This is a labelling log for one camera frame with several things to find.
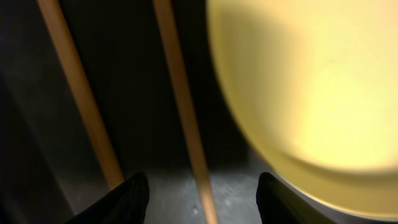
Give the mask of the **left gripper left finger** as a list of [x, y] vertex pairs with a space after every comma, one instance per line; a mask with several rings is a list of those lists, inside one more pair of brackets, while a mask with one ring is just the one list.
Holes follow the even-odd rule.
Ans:
[[148, 178], [138, 172], [67, 224], [143, 224], [149, 195]]

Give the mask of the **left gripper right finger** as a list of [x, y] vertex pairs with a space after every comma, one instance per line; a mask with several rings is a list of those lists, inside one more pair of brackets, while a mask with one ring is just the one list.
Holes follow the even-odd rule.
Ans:
[[269, 172], [259, 176], [256, 203], [262, 224], [335, 224]]

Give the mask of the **yellow round plate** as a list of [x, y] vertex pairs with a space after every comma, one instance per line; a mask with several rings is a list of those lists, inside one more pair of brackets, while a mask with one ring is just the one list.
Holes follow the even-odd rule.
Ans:
[[208, 1], [224, 98], [255, 151], [311, 199], [397, 220], [397, 2]]

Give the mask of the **wooden chopstick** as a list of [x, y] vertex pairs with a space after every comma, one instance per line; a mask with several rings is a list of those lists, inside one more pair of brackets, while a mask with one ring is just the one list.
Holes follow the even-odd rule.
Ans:
[[57, 0], [37, 1], [108, 187], [124, 182], [73, 37]]
[[207, 224], [218, 224], [210, 175], [201, 141], [171, 0], [153, 0], [175, 101]]

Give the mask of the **dark brown serving tray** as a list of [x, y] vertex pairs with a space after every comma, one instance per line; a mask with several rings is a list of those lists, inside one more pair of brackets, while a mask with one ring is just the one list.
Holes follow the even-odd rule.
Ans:
[[[207, 223], [153, 1], [58, 2], [124, 182], [138, 172], [148, 178], [144, 223]], [[171, 2], [218, 223], [262, 223], [256, 191], [263, 172], [335, 223], [397, 222], [327, 207], [277, 174], [224, 98], [211, 54], [208, 1]], [[112, 190], [37, 1], [2, 1], [1, 221], [66, 223]]]

